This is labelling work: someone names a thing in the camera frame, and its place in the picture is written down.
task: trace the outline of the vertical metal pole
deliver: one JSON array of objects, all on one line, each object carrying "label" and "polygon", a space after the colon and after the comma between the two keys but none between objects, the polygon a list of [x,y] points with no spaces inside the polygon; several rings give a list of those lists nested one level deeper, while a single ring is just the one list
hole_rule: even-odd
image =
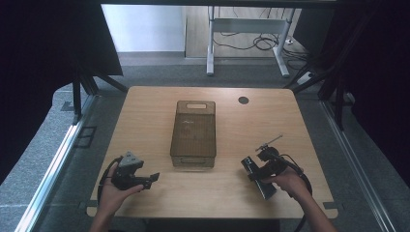
[{"label": "vertical metal pole", "polygon": [[290,11],[289,16],[286,18],[284,23],[283,31],[279,36],[279,44],[278,44],[278,54],[281,54],[284,46],[284,42],[286,41],[287,33],[289,33],[290,26],[292,25],[293,15],[295,14],[295,9]]},{"label": "vertical metal pole", "polygon": [[211,7],[211,15],[209,18],[209,41],[208,41],[208,53],[207,53],[207,62],[206,62],[206,74],[214,74],[214,15],[215,7]]}]

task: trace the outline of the black curtain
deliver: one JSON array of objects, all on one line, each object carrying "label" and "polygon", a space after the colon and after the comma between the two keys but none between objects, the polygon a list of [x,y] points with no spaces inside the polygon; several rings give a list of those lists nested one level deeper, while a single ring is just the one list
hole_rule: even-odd
[{"label": "black curtain", "polygon": [[410,186],[410,14],[383,0],[344,69],[352,112]]},{"label": "black curtain", "polygon": [[1,183],[78,72],[122,75],[100,5],[1,1]]}]

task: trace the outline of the black cable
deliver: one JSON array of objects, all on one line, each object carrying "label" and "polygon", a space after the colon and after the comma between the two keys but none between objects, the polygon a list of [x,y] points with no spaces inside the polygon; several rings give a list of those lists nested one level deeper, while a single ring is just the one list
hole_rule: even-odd
[{"label": "black cable", "polygon": [[111,166],[112,166],[115,162],[118,162],[118,163],[119,163],[122,158],[123,158],[123,157],[120,157],[120,158],[117,158],[117,159],[113,160],[112,163],[109,164],[109,166],[106,168],[106,170],[105,170],[104,173],[102,174],[102,178],[100,179],[99,188],[98,188],[98,191],[97,191],[97,206],[100,205],[100,198],[101,198],[102,193],[103,193],[103,185],[104,185],[104,183],[105,183],[105,179],[107,178],[109,169],[111,168]]}]

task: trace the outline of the white wall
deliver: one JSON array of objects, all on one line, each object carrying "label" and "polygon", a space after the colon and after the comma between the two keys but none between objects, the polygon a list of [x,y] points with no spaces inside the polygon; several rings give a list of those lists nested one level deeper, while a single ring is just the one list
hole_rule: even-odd
[{"label": "white wall", "polygon": [[102,5],[117,52],[185,51],[185,7]]}]

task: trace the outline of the metal desk frame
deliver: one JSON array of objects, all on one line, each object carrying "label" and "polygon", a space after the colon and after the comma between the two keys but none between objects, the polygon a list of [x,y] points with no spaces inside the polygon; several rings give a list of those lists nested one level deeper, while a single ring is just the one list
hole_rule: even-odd
[{"label": "metal desk frame", "polygon": [[278,47],[274,47],[280,72],[283,77],[289,76],[289,71],[283,62],[281,53],[286,41],[287,34],[292,24],[295,9],[292,8],[286,19],[248,19],[248,18],[215,18],[215,6],[211,7],[211,18],[209,22],[209,44],[206,62],[206,74],[214,74],[214,33],[264,33],[280,34]]}]

